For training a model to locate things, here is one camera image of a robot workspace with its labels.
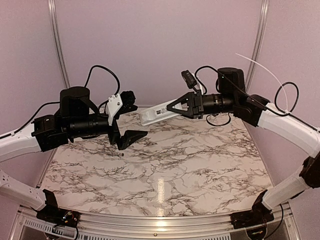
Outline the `white remote control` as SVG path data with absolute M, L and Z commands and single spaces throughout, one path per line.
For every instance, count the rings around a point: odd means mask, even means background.
M 155 105 L 153 107 L 149 107 L 141 110 L 138 113 L 140 124 L 142 126 L 149 126 L 149 125 L 179 116 L 178 113 L 167 110 L 167 105 L 171 104 L 176 100 L 177 99 L 173 99 L 173 100 Z

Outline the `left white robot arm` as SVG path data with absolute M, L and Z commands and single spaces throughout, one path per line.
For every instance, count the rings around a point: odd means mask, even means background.
M 109 143 L 125 150 L 148 133 L 126 130 L 120 133 L 120 115 L 137 110 L 135 95 L 130 91 L 112 95 L 101 113 L 90 100 L 90 90 L 75 86 L 60 92 L 59 109 L 55 114 L 32 117 L 30 122 L 0 137 L 1 162 L 29 153 L 47 152 L 75 139 L 93 139 L 107 135 Z

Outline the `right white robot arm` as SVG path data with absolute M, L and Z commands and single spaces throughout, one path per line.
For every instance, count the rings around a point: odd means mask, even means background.
M 293 143 L 308 158 L 291 176 L 275 187 L 261 193 L 248 212 L 247 219 L 258 224 L 274 207 L 298 196 L 309 188 L 320 186 L 320 132 L 315 127 L 280 109 L 260 95 L 248 95 L 244 72 L 234 67 L 216 70 L 215 94 L 196 89 L 197 75 L 182 71 L 181 76 L 190 92 L 169 103 L 166 109 L 189 119 L 201 119 L 204 115 L 233 114 L 253 127 L 271 131 Z

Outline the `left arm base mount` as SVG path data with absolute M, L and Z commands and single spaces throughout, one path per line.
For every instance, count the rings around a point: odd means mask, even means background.
M 53 192 L 44 189 L 43 193 L 45 195 L 44 207 L 36 210 L 36 217 L 57 226 L 76 228 L 80 219 L 80 213 L 75 210 L 59 207 Z

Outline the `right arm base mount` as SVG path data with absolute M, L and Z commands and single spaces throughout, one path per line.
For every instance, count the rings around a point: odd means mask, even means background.
M 275 219 L 272 210 L 263 205 L 263 196 L 266 192 L 267 190 L 264 190 L 258 195 L 250 210 L 234 212 L 230 215 L 231 224 L 234 229 L 266 224 Z

